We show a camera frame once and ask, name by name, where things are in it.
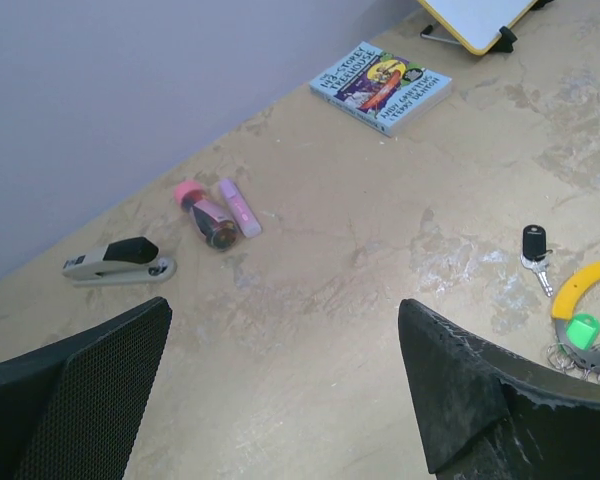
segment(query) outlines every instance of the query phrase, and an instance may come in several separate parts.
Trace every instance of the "keys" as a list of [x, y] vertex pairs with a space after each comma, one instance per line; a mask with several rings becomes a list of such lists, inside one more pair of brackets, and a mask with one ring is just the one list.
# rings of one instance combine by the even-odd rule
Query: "keys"
[[531, 270], [535, 273], [540, 285], [542, 286], [542, 290], [544, 290], [544, 294], [547, 297], [553, 295], [553, 287], [549, 283], [549, 279], [547, 278], [547, 267], [549, 266], [549, 259], [545, 256], [541, 261], [534, 262], [525, 258], [524, 254], [520, 255], [520, 261], [522, 262], [522, 266], [527, 270]]
[[547, 232], [540, 225], [528, 225], [522, 230], [522, 254], [520, 261], [522, 266], [527, 270], [531, 270], [547, 297], [553, 295], [553, 287], [547, 278], [547, 267], [549, 259], [547, 254], [551, 250], [547, 250]]

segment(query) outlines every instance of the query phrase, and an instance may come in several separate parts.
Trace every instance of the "pink cap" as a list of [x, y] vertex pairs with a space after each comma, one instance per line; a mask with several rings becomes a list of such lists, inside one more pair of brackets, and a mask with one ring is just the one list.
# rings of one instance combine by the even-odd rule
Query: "pink cap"
[[178, 205], [182, 205], [184, 197], [196, 190], [204, 190], [204, 187], [195, 180], [185, 180], [175, 188], [173, 191], [173, 198], [176, 199]]

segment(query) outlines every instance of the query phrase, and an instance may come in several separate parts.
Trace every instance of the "beige marble desk surface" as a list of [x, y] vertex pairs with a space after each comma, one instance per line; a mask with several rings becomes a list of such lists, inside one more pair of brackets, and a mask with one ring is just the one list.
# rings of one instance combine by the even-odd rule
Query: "beige marble desk surface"
[[[421, 40], [426, 21], [375, 43], [455, 91], [397, 137], [299, 88], [0, 282], [0, 361], [168, 299], [128, 478], [428, 478], [403, 298], [543, 361], [549, 302], [519, 265], [520, 233], [547, 228], [556, 286], [600, 259], [600, 1], [528, 15], [512, 55]], [[264, 234], [216, 254], [171, 192], [223, 176]], [[136, 235], [175, 256], [172, 280], [75, 289], [60, 275], [67, 257]], [[600, 317], [600, 287], [585, 303]]]

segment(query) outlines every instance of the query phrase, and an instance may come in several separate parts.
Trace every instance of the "stapler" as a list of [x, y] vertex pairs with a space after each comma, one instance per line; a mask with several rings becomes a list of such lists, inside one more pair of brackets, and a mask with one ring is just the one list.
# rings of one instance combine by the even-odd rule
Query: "stapler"
[[145, 237], [128, 238], [70, 258], [62, 274], [76, 287], [164, 282], [176, 272], [176, 262], [158, 251]]

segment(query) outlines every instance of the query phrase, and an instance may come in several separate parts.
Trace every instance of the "children's book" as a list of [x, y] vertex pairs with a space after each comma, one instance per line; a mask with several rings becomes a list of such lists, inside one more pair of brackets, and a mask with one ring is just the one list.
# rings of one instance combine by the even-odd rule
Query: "children's book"
[[362, 42], [311, 91], [387, 136], [451, 93], [451, 78]]

